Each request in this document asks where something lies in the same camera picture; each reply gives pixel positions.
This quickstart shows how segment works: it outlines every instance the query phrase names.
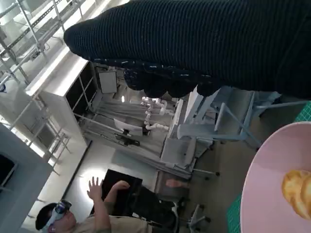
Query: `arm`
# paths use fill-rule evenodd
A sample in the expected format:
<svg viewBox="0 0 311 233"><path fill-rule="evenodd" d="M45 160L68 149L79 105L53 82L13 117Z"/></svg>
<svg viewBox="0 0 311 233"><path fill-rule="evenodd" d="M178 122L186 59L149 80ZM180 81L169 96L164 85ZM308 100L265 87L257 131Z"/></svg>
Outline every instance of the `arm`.
<svg viewBox="0 0 311 233"><path fill-rule="evenodd" d="M94 201L95 210L95 231L96 232L110 232L111 224L108 211L104 202L102 201L102 184L98 185L98 178L96 183L94 177L88 182L89 191L88 196Z"/></svg>
<svg viewBox="0 0 311 233"><path fill-rule="evenodd" d="M111 190L109 191L107 197L104 200L105 206L109 214L112 214L113 212L113 207L116 203L118 191L128 189L129 187L130 185L125 181L119 181L112 186Z"/></svg>

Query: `metal rack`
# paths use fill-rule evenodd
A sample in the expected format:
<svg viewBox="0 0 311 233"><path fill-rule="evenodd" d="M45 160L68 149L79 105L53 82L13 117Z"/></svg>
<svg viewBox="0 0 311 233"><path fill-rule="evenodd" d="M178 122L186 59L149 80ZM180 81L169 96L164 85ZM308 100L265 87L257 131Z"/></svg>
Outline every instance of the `metal rack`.
<svg viewBox="0 0 311 233"><path fill-rule="evenodd" d="M62 10L62 12L59 12L57 5L62 1L62 0L52 0L53 5L45 11L35 22L31 23L26 12L25 8L23 6L23 1L24 0L16 0L11 6L9 6L7 9L5 9L2 13L0 13L0 18L5 16L7 13L18 7L20 9L20 12L23 15L23 18L25 19L28 28L18 37L16 38L12 43L9 45L6 45L5 42L0 38L0 45L4 48L0 52L0 65L3 65L4 69L6 70L5 72L5 77L2 79L0 82L0 88L5 85L5 83L10 80L14 79L16 82L16 85L20 85L20 80L16 76L16 72L19 70L23 77L25 78L25 82L27 84L27 81L29 78L27 77L26 72L23 70L22 65L26 62L29 61L31 56L33 56L34 53L42 53L43 57L46 61L48 62L48 58L45 54L44 51L44 44L53 36L53 34L59 29L62 28L63 31L65 31L64 27L64 22L76 11L79 9L79 12L81 14L81 18L83 18L82 10L81 10L81 5L84 3L86 0L71 0L67 3L67 6ZM52 26L48 28L43 35L39 36L38 33L35 32L34 28L38 23L46 17L53 9L55 9L57 17L55 18L55 22L52 23ZM33 39L35 40L35 43L28 49L27 54L18 62L16 55L12 51L12 48L22 39L26 36L28 33L32 34ZM5 61L3 58L5 55L8 55L10 59L14 62L16 65L14 68L9 67L9 63ZM30 106L35 105L37 109L40 110L40 113L42 114L41 117L41 122L39 127L37 127L37 130L33 132L33 137L29 139L28 142L25 142L28 147L30 147L36 140L38 140L38 135L41 133L41 131L44 129L45 126L47 126L53 133L54 135L54 141L57 140L59 143L61 143L62 149L60 149L60 154L59 156L55 156L55 150L52 148L52 145L49 148L45 148L45 154L43 158L48 162L50 159L53 159L54 165L53 165L53 170L55 165L57 164L61 154L63 151L66 149L69 151L67 147L67 144L70 140L68 136L66 136L62 132L62 128L57 127L57 123L53 121L52 114L49 112L48 107L46 104L43 102L43 100L40 98L40 93L44 89L45 86L41 86L36 93L31 97L31 100L28 102L28 104L24 107L24 109L20 112L20 114L16 117L16 119L10 123L7 124L6 127L9 130L13 130L15 126L18 123L22 123L21 119L22 117L26 114L27 110L30 108Z"/></svg>

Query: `gray metal frame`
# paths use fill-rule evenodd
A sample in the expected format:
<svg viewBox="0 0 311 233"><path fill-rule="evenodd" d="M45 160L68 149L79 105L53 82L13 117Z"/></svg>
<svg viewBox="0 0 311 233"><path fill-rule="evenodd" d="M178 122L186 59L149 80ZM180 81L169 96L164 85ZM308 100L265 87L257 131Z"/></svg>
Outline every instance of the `gray metal frame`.
<svg viewBox="0 0 311 233"><path fill-rule="evenodd" d="M67 7L66 9L64 9L64 11L70 9L72 11L72 13L79 9L80 11L80 14L81 14L81 17L83 18L83 14L82 14L82 10L81 10L81 3L83 3L85 0L72 0L70 2L68 2L67 4ZM28 16L24 10L24 6L23 6L23 0L16 0L16 2L14 4L12 4L11 6L9 6L7 9L5 9L3 12L0 13L0 18L5 16L7 13L9 13L11 10L15 9L16 7L18 7L24 17L24 19L26 20L26 23L28 25L28 28L16 39L14 40L12 43L10 43L9 45L6 45L5 42L0 39L0 45L4 48L4 50L2 50L0 52L0 65L2 64L4 69L6 70L6 74L5 74L5 77L2 79L2 81L0 82L0 87L2 87L10 78L13 78L15 80L15 82L17 83L17 85L20 84L20 80L16 77L15 75L15 72L17 70L19 70L21 72L21 74L24 76L25 78L25 82L27 83L27 81L29 80L29 78L27 77L27 74L25 73L25 71L23 70L22 68L22 65L27 62L30 57L36 52L36 51L39 51L40 53L43 54L44 56L44 59L46 61L46 63L48 62L48 59L47 59L47 56L44 52L44 44L46 43L46 41L48 39L50 39L52 37L52 35L56 32L56 30L58 30L59 27L62 28L63 31L65 31L65 27L64 27L64 22L67 20L67 18L69 16L71 16L70 14L61 14L57 8L57 5L58 3L61 2L61 0L52 0L53 2L53 6L50 7L46 12L44 12L34 23L31 23L30 20L28 19ZM71 7L69 4L71 2L75 2L77 5L76 6L73 6ZM57 19L58 19L58 22L57 24L53 25L49 31L45 32L42 36L38 36L36 33L35 33L35 26L48 14L50 13L53 9L55 9L55 12L56 12L56 15L57 15ZM24 56L22 58L21 61L18 62L17 58L15 57L15 55L13 54L13 52L11 51L11 49L26 35L28 34L29 32L32 33L32 36L35 40L35 44L28 50L28 53L26 56ZM11 69L7 63L4 61L3 57L5 55L8 55L9 56L9 59L12 59L12 61L14 62L14 64L16 65L13 69ZM81 78L80 79L80 83L81 83L81 86L83 88L83 94L82 96L85 97L87 103L88 103L88 106L90 106L90 101L87 100L87 97L86 97L86 93L85 93L85 89L88 88L89 84L92 82L92 80L87 84L87 87L84 88L83 85L82 85L82 81L81 81ZM29 101L29 103L24 107L24 109L21 111L21 113L17 116L17 118L14 120L14 122L12 124L10 124L9 126L7 126L9 128L9 130L13 130L16 126L16 124L21 120L21 117L27 112L27 110L29 109L29 107L32 105L32 104L35 104L36 107L40 110L40 112L47 116L45 119L43 119L43 121L41 122L41 124L39 125L39 128L35 131L35 133L33 134L33 137L30 138L30 141L27 142L27 146L30 147L36 140L37 140L37 137L38 135L40 134L40 132L43 130L43 128L45 126L48 126L50 128L50 130L53 132L53 134L55 135L55 138L54 140L59 140L60 143L63 145L61 151L60 151L60 154L59 156L56 158L54 156L54 153L55 151L53 149L51 149L52 145L50 148L46 148L45 149L45 154L47 155L44 155L44 159L46 159L47 161L51 158L54 158L55 159L55 163L53 165L53 170L54 172L56 173L54 167L55 165L57 164L60 156L63 154L63 151L66 149L70 152L70 150L68 149L68 142L70 140L70 138L68 138L63 132L62 132L62 129L57 129L53 123L53 120L51 118L51 115L47 109L47 107L42 104L43 101L42 99L40 98L40 93L41 91L43 90L43 86L40 87L38 89L38 91L32 96L31 100ZM0 189L1 190L6 190L6 188L2 187L0 185Z"/></svg>
<svg viewBox="0 0 311 233"><path fill-rule="evenodd" d="M202 231L198 231L197 228L199 228L199 224L202 222L202 221L205 221L207 223L210 222L210 219L206 216L201 216L199 217L199 210L200 209L203 209L202 208L203 206L202 205L197 205L195 207L195 210L191 216L191 218L189 220L185 220L186 224L187 224L187 227L189 228L190 232L191 233L197 233L197 232L202 232Z"/></svg>
<svg viewBox="0 0 311 233"><path fill-rule="evenodd" d="M244 121L240 122L239 119L230 111L225 103L222 103L220 110L216 110L218 112L218 119L214 125L180 125L177 130L178 137L181 138L183 136L194 136L198 140L212 139L212 140L220 140L220 141L240 141L246 140L247 136L254 140L257 147L261 147L262 142L260 142L248 129L252 117L253 103L254 103L255 92L252 93L251 100L249 102L249 106L247 109L247 113L245 115ZM227 112L230 116L238 123L238 125L242 128L239 134L218 134L217 130L219 128L219 124L223 114Z"/></svg>

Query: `hand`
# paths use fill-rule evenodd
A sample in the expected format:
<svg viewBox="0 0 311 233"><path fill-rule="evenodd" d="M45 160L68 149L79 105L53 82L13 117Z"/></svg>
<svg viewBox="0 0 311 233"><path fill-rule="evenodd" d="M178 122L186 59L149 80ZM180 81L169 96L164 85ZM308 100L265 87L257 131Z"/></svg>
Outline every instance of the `hand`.
<svg viewBox="0 0 311 233"><path fill-rule="evenodd" d="M98 200L98 199L102 199L102 184L103 184L103 180L100 183L100 185L98 185L98 177L96 178L96 183L94 181L94 177L92 177L92 183L91 180L88 182L88 186L89 186L89 191L87 192L87 195L89 198L91 198L92 200Z"/></svg>
<svg viewBox="0 0 311 233"><path fill-rule="evenodd" d="M130 185L126 181L119 181L112 186L114 190L125 190L128 189Z"/></svg>

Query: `white panel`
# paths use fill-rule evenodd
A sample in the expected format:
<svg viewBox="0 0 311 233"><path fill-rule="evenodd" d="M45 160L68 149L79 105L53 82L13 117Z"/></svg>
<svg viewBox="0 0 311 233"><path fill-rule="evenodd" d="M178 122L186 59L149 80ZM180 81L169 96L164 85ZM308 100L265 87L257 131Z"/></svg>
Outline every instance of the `white panel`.
<svg viewBox="0 0 311 233"><path fill-rule="evenodd" d="M99 80L103 94L117 92L117 73L115 71L99 73Z"/></svg>
<svg viewBox="0 0 311 233"><path fill-rule="evenodd" d="M19 230L38 197L52 167L0 124L0 150L18 163L6 187L12 192L0 194L0 232Z"/></svg>
<svg viewBox="0 0 311 233"><path fill-rule="evenodd" d="M119 121L117 119L113 119L115 122L115 126L119 130L128 130L131 135L135 136L142 136L142 127L126 124L122 121Z"/></svg>
<svg viewBox="0 0 311 233"><path fill-rule="evenodd" d="M41 97L47 103L58 125L63 128L64 132L70 138L83 141L84 145L86 145L79 124L73 115L66 97L54 95L45 91L41 92Z"/></svg>
<svg viewBox="0 0 311 233"><path fill-rule="evenodd" d="M190 92L184 123L191 122L198 107L200 106L201 101L204 98L203 96L199 95L196 90L197 87L192 92Z"/></svg>

